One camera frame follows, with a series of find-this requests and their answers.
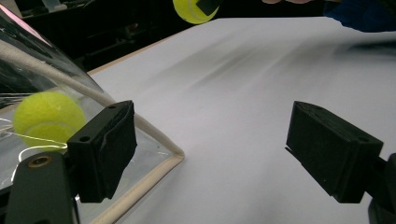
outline tennis ball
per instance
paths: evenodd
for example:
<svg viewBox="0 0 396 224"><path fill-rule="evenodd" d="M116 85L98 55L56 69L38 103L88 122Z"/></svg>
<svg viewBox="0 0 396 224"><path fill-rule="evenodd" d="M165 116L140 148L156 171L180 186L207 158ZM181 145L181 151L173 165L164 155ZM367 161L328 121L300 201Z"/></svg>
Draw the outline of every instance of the tennis ball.
<svg viewBox="0 0 396 224"><path fill-rule="evenodd" d="M65 143L84 124L82 109L69 96L57 91L42 91L24 98L13 119L14 132L29 147L56 146L45 140Z"/></svg>
<svg viewBox="0 0 396 224"><path fill-rule="evenodd" d="M212 20L219 8L209 16L206 16L206 14L196 6L198 1L199 0L173 0L177 15L181 17L181 19L192 24L201 24Z"/></svg>

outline white table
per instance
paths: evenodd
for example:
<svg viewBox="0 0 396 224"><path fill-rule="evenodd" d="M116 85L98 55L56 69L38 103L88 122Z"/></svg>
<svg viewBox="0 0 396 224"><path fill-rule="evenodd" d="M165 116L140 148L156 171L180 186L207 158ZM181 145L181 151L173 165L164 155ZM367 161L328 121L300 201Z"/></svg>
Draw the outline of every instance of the white table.
<svg viewBox="0 0 396 224"><path fill-rule="evenodd" d="M368 223L284 149L293 101L325 107L396 149L394 33L326 18L222 19L125 57L93 78L186 153L119 223Z"/></svg>

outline clear plastic sheet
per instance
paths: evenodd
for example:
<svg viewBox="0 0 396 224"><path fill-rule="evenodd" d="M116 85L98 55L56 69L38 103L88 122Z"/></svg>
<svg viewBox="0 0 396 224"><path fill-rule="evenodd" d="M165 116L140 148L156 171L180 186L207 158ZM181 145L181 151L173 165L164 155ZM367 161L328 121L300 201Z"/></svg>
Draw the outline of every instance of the clear plastic sheet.
<svg viewBox="0 0 396 224"><path fill-rule="evenodd" d="M0 189L12 185L18 163L40 149L29 148L13 132L13 115L21 100L42 91L60 91L83 110L87 121L115 103L86 73L58 49L0 5ZM163 133L135 115L138 147L125 168L112 200L79 203L82 223L113 222L166 173L183 160L183 152Z"/></svg>

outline fuzzy tennis ball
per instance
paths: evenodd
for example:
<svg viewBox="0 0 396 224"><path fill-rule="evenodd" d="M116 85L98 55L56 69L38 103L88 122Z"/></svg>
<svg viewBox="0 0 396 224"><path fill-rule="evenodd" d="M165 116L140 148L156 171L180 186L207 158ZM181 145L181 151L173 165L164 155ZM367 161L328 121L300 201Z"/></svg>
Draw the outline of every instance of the fuzzy tennis ball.
<svg viewBox="0 0 396 224"><path fill-rule="evenodd" d="M181 19L192 24L201 24L212 20L219 8L209 16L206 16L206 14L196 6L198 1L199 0L173 0L177 15Z"/></svg>
<svg viewBox="0 0 396 224"><path fill-rule="evenodd" d="M57 91L42 91L24 98L15 109L13 120L14 132L29 147L54 145L49 141L33 138L65 143L84 124L82 109L69 96Z"/></svg>

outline blue object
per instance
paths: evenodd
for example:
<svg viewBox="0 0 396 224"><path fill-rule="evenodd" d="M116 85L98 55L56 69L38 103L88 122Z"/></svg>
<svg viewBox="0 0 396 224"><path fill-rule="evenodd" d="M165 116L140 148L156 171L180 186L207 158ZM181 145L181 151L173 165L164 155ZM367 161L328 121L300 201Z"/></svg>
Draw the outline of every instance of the blue object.
<svg viewBox="0 0 396 224"><path fill-rule="evenodd" d="M327 2L324 15L340 21L345 27L362 32L396 31L396 16L387 11L377 0Z"/></svg>

